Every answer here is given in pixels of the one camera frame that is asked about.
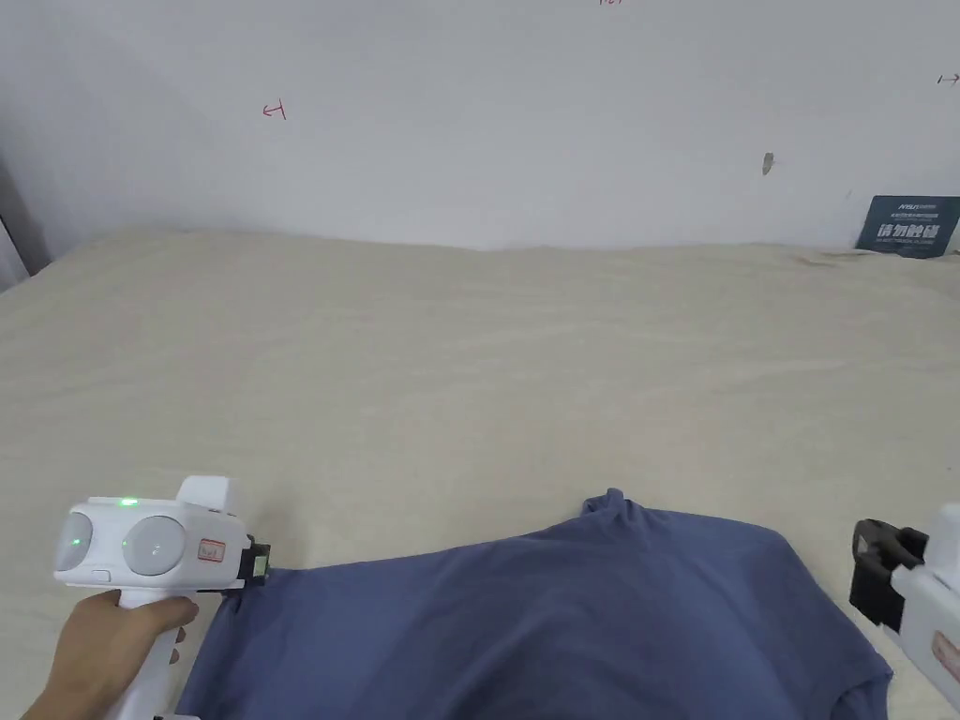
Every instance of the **human hand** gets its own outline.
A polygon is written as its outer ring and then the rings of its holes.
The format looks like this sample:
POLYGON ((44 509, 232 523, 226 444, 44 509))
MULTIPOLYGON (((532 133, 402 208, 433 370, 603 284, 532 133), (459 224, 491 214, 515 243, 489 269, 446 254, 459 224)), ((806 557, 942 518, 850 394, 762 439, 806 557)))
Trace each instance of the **human hand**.
MULTIPOLYGON (((67 619, 47 686, 23 720, 99 720, 133 682, 157 636, 193 621, 198 608, 170 597, 126 610, 120 590, 81 600, 67 619)), ((174 650, 170 662, 179 659, 174 650)))

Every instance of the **white label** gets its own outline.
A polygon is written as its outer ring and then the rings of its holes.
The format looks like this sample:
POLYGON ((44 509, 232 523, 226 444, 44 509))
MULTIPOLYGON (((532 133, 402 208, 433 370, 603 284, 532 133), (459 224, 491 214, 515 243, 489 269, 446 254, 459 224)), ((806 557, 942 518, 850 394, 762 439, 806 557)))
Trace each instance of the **white label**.
POLYGON ((226 552, 227 546, 222 542, 204 538, 200 541, 200 550, 197 551, 197 558, 199 560, 206 560, 208 563, 222 563, 226 552))

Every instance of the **blue t-shirt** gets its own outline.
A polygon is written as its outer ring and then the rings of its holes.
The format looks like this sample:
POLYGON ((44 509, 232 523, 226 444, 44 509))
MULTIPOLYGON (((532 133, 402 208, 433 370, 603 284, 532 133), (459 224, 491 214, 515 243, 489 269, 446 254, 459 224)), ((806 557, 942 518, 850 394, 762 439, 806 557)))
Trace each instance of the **blue t-shirt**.
POLYGON ((610 490, 532 535, 273 569, 220 608, 178 712, 863 720, 890 677, 781 535, 610 490))

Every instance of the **beige fabric surface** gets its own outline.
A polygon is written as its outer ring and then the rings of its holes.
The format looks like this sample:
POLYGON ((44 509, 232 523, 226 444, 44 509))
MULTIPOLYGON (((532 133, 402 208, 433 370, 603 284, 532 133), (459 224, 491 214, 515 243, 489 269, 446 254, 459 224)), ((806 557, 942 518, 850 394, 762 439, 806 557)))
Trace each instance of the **beige fabric surface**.
MULTIPOLYGON (((52 548, 91 494, 233 476, 274 563, 307 567, 536 530, 619 487, 779 530, 846 608, 857 520, 960 499, 958 410, 955 259, 128 232, 0 296, 0 717, 81 596, 52 548)), ((892 716, 952 717, 860 624, 892 716)))

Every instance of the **wrinkled sheet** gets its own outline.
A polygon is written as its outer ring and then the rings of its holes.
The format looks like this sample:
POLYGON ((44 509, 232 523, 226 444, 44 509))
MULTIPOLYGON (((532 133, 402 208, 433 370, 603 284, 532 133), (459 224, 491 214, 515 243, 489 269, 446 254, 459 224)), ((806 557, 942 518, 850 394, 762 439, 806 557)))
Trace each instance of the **wrinkled sheet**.
MULTIPOLYGON (((520 535, 616 486, 776 529, 849 611, 854 523, 957 499, 958 408, 955 258, 124 233, 0 296, 0 715, 81 595, 51 555, 91 494, 231 475, 296 568, 520 535)), ((854 620, 892 717, 950 717, 854 620)))

